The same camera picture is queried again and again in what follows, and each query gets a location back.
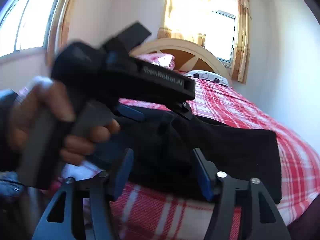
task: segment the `printed logo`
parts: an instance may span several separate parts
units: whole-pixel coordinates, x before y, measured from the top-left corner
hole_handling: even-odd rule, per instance
[[[167,80],[171,83],[174,83],[174,84],[177,84],[177,85],[180,85],[183,87],[184,85],[184,81],[182,79],[177,79],[175,77],[172,77],[166,73],[163,73],[159,70],[154,70],[154,69],[150,69],[148,68],[147,66],[144,66],[143,67],[143,71],[146,73],[146,74],[149,74],[151,76],[156,76],[156,77],[159,77],[159,78],[162,78],[164,80]]]

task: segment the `curtain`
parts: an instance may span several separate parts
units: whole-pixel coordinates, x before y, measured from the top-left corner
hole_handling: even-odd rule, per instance
[[[157,38],[177,38],[204,46],[210,0],[165,0]]]
[[[51,22],[47,65],[52,66],[55,55],[67,44],[71,12],[75,0],[59,0]]]
[[[250,57],[249,28],[251,16],[249,0],[236,1],[238,3],[238,16],[236,20],[231,78],[245,84]]]

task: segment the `bolt head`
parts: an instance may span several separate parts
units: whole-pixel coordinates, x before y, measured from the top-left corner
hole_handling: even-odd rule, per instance
[[[259,184],[259,183],[260,183],[260,179],[258,179],[258,178],[252,178],[252,179],[251,179],[251,182],[252,182],[253,184]]]
[[[99,177],[100,178],[105,178],[106,176],[108,176],[108,173],[106,171],[100,171],[99,172]]]
[[[219,178],[225,178],[227,176],[227,174],[224,171],[218,171],[217,172],[217,176]]]
[[[75,181],[76,181],[75,178],[73,178],[73,177],[68,177],[68,178],[66,178],[65,183],[66,183],[66,184],[71,184],[71,183],[73,183],[73,182],[75,182]]]

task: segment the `bed headboard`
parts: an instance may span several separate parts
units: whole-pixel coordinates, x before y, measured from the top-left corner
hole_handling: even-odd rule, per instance
[[[163,38],[155,41],[148,41],[136,47],[130,52],[131,56],[146,53],[169,53],[175,57],[175,70],[190,71],[201,69],[211,71],[225,77],[229,85],[232,81],[226,68],[207,49],[191,42],[181,39]]]

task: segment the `blue gripper pad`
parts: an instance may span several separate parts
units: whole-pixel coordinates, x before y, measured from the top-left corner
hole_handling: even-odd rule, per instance
[[[144,121],[144,114],[132,109],[129,106],[125,106],[123,104],[119,104],[117,107],[118,112],[122,115],[125,116],[127,118],[130,118],[132,120],[138,121],[138,122],[143,122]]]
[[[213,188],[216,181],[215,174],[218,172],[218,169],[212,162],[205,159],[199,148],[193,149],[193,154],[193,167],[202,195],[207,201],[211,201],[214,197]]]
[[[127,153],[114,178],[114,189],[112,194],[114,201],[116,201],[117,198],[122,194],[124,185],[128,181],[128,177],[133,164],[133,150],[130,148],[126,150],[127,150]]]

